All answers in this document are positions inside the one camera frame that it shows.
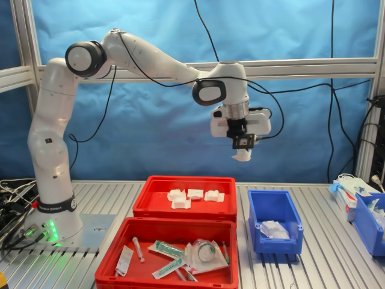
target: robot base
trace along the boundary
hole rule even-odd
[[[79,214],[82,229],[74,236],[59,240],[56,244],[39,242],[31,249],[98,252],[116,215]]]

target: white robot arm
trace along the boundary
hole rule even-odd
[[[68,48],[65,59],[54,58],[46,66],[28,136],[39,200],[37,210],[26,218],[25,227],[36,225],[36,234],[42,228],[46,230],[48,235],[41,243],[57,243],[82,228],[75,211],[63,134],[81,79],[104,77],[111,65],[151,78],[162,75],[189,82],[193,98],[200,105],[223,102],[211,114],[211,133],[231,138],[237,150],[234,158],[239,161],[248,161],[256,136],[271,130],[270,112],[251,111],[246,82],[231,78],[246,78],[243,66],[237,62],[219,63],[210,72],[200,71],[119,29],[108,32],[101,43],[75,43]]]

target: box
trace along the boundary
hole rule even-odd
[[[115,267],[126,245],[135,251],[132,237],[137,237],[143,251],[144,263],[140,263],[134,252],[127,275],[115,276]],[[188,242],[203,238],[215,240],[218,244],[226,242],[230,256],[230,266],[212,272],[195,275],[199,282],[180,281],[176,273],[170,273],[162,279],[154,279],[152,273],[172,261],[171,258],[147,248],[156,240],[166,241],[174,246],[185,247]],[[233,222],[217,220],[182,220],[127,218],[123,221],[95,273],[98,289],[207,289],[238,288],[238,257],[236,247],[236,228]]]
[[[224,202],[193,200],[190,209],[172,209],[167,193],[174,189],[218,190]],[[207,176],[150,176],[133,207],[134,217],[190,220],[229,220],[236,223],[236,190],[233,178]]]
[[[353,223],[368,252],[372,256],[385,256],[385,241],[383,241],[384,230],[376,222],[368,209],[368,204],[376,199],[380,199],[376,207],[385,209],[385,194],[371,193],[371,195],[370,197],[362,197],[356,194],[357,208]]]
[[[353,222],[356,215],[357,201],[343,188],[337,188],[335,193],[331,193],[337,201],[348,222]]]
[[[249,190],[251,239],[256,253],[300,254],[302,251],[303,226],[288,191]],[[290,239],[263,237],[260,225],[263,221],[279,222]]]

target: blue container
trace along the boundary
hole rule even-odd
[[[372,256],[385,256],[385,241],[383,241],[384,230],[376,222],[368,209],[368,204],[373,200],[380,199],[376,207],[385,209],[385,194],[371,193],[370,197],[357,196],[356,216],[354,226],[359,233],[362,242]]]
[[[251,239],[256,253],[300,254],[302,251],[303,226],[288,191],[249,190]],[[279,222],[290,239],[263,237],[260,226],[263,221]]]

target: ribbed metal surface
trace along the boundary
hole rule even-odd
[[[142,182],[75,181],[82,213],[116,214],[99,254],[21,250],[0,263],[10,288],[96,288],[94,273]],[[247,225],[249,188],[288,190],[304,225],[302,254],[255,254]],[[385,258],[372,258],[324,185],[237,184],[239,287],[243,289],[385,288]]]

